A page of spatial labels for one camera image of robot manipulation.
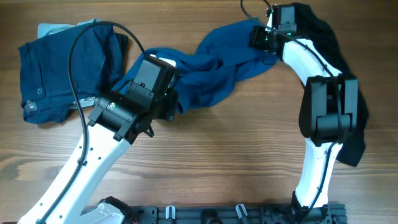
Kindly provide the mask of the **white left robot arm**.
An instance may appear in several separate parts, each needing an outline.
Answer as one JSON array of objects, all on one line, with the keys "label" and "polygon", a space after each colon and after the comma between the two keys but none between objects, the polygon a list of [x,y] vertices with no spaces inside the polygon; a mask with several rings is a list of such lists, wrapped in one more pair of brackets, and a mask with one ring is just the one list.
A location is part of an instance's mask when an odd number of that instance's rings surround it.
[{"label": "white left robot arm", "polygon": [[170,88],[99,97],[71,157],[19,223],[131,223],[132,209],[114,197],[100,200],[90,212],[85,205],[138,135],[154,136],[153,120],[172,119],[177,101],[177,92]]}]

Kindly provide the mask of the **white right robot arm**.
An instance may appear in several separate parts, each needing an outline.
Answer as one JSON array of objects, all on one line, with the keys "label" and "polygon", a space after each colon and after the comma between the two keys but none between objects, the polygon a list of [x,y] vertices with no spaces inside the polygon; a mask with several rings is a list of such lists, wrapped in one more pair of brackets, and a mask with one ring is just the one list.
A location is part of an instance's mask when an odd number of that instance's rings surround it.
[{"label": "white right robot arm", "polygon": [[358,79],[328,62],[313,40],[295,30],[255,26],[249,46],[278,56],[304,85],[298,123],[305,156],[292,205],[299,215],[317,219],[328,207],[334,164],[358,129]]}]

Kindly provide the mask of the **blue t-shirt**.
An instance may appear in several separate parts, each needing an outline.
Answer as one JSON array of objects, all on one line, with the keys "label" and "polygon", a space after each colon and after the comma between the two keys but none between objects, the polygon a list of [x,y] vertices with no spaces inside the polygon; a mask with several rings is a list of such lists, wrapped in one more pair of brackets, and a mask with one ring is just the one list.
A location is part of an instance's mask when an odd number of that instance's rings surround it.
[{"label": "blue t-shirt", "polygon": [[270,69],[278,58],[249,46],[249,35],[256,23],[245,20],[211,31],[194,54],[172,48],[151,48],[146,53],[173,60],[178,70],[174,88],[178,98],[168,107],[184,114],[186,110],[206,108],[227,98],[237,82]]}]

